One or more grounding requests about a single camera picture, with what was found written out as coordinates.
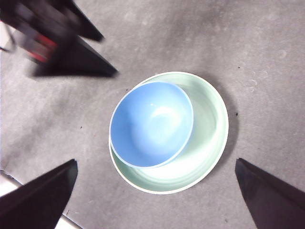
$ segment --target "plate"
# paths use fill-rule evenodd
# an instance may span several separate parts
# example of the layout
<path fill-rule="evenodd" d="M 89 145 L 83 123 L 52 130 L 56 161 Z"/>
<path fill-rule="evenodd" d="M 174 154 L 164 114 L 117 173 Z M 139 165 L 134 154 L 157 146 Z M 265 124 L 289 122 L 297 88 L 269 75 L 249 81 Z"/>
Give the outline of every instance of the plate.
<path fill-rule="evenodd" d="M 168 82 L 182 88 L 189 96 L 194 111 L 194 126 L 188 145 L 170 163 L 138 169 L 124 164 L 109 150 L 112 162 L 122 178 L 138 190 L 152 194 L 171 194 L 197 184 L 214 168 L 226 145 L 228 113 L 217 90 L 206 80 L 183 72 L 152 76 L 142 83 Z"/>

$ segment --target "gray carpet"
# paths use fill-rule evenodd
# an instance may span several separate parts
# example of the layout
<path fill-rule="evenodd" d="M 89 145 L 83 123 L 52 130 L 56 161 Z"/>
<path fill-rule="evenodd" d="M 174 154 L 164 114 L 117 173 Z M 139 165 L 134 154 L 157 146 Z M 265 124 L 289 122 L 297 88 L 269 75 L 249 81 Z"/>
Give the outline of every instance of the gray carpet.
<path fill-rule="evenodd" d="M 254 229 L 234 174 L 238 157 L 305 191 L 304 1 L 76 3 L 106 37 L 89 44 L 120 74 L 30 78 L 34 64 L 21 49 L 1 53 L 1 169 L 25 183 L 75 158 L 79 175 L 64 214 L 85 229 Z M 230 130 L 204 180 L 159 196 L 116 172 L 108 126 L 126 90 L 167 71 L 209 81 Z"/>

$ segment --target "ceramic bowl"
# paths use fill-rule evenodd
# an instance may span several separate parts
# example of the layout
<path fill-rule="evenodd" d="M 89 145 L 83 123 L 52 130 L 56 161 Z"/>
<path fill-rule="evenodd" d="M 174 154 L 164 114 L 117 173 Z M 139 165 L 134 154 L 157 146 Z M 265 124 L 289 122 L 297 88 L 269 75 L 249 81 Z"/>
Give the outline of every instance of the ceramic bowl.
<path fill-rule="evenodd" d="M 110 121 L 116 156 L 135 168 L 153 168 L 173 160 L 193 129 L 193 107 L 187 94 L 166 82 L 143 83 L 118 103 Z"/>

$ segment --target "bowl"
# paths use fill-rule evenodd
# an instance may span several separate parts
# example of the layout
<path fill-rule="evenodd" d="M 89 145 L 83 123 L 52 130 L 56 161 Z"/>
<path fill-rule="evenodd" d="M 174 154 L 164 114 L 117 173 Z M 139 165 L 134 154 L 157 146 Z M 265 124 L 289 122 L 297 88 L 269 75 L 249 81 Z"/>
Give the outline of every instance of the bowl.
<path fill-rule="evenodd" d="M 153 168 L 173 160 L 187 145 L 193 107 L 187 94 L 166 82 L 138 85 L 118 103 L 110 121 L 116 156 L 135 168 Z"/>
<path fill-rule="evenodd" d="M 171 194 L 195 185 L 211 172 L 226 145 L 229 120 L 221 96 L 206 80 L 190 73 L 169 72 L 141 83 L 155 81 L 174 83 L 192 102 L 194 127 L 187 147 L 170 163 L 149 169 L 130 167 L 118 159 L 111 144 L 109 150 L 116 170 L 127 183 L 147 193 Z"/>

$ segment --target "plate rim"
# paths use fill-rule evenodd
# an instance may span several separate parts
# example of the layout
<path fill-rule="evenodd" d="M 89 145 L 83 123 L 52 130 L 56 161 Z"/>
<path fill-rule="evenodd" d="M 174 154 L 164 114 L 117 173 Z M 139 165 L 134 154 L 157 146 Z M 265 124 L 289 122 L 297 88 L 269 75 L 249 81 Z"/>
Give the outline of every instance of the plate rim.
<path fill-rule="evenodd" d="M 173 189 L 173 190 L 170 190 L 170 191 L 152 191 L 152 190 L 149 190 L 149 189 L 145 189 L 145 188 L 142 188 L 142 187 L 139 187 L 137 186 L 136 184 L 132 183 L 130 180 L 128 180 L 124 174 L 120 171 L 120 169 L 117 167 L 115 161 L 114 161 L 114 158 L 113 158 L 113 155 L 112 155 L 112 148 L 111 148 L 111 144 L 110 144 L 110 135 L 108 135 L 108 147 L 109 147 L 109 153 L 110 153 L 110 157 L 111 157 L 111 160 L 112 160 L 112 163 L 115 167 L 115 169 L 117 170 L 117 172 L 120 174 L 120 176 L 128 183 L 130 184 L 131 186 L 133 186 L 134 188 L 136 188 L 137 190 L 140 190 L 140 191 L 143 191 L 143 192 L 146 192 L 146 193 L 150 193 L 150 194 L 157 194 L 157 195 L 167 195 L 167 194 L 173 194 L 173 193 L 177 193 L 177 192 L 181 192 L 181 191 L 184 191 L 194 185 L 196 185 L 197 183 L 199 183 L 202 179 L 204 179 L 212 170 L 213 168 L 216 166 L 216 164 L 218 163 L 219 159 L 221 158 L 223 152 L 224 152 L 224 149 L 225 149 L 225 146 L 226 146 L 226 143 L 227 143 L 227 140 L 228 140 L 228 134 L 229 134 L 229 116 L 228 116 L 228 110 L 225 106 L 225 103 L 224 103 L 224 100 L 223 98 L 221 97 L 221 95 L 219 94 L 219 92 L 208 82 L 206 81 L 205 79 L 195 75 L 195 74 L 192 74 L 192 73 L 186 73 L 186 72 L 165 72 L 165 73 L 159 73 L 159 74 L 156 74 L 154 76 L 151 76 L 143 81 L 141 81 L 140 83 L 138 83 L 135 87 L 147 82 L 148 80 L 151 80 L 153 78 L 156 78 L 158 76 L 161 76 L 161 75 L 165 75 L 165 74 L 185 74 L 185 75 L 189 75 L 189 76 L 192 76 L 192 77 L 195 77 L 199 80 L 202 80 L 205 84 L 207 84 L 214 92 L 215 94 L 220 98 L 220 102 L 222 104 L 222 106 L 224 107 L 224 110 L 225 110 L 225 139 L 223 141 L 223 145 L 219 151 L 219 154 L 217 156 L 217 158 L 214 160 L 213 164 L 209 167 L 209 169 L 203 173 L 199 178 L 197 178 L 195 181 L 191 182 L 190 184 L 186 185 L 186 186 L 183 186 L 183 187 L 180 187 L 180 188 L 177 188 L 177 189 Z"/>

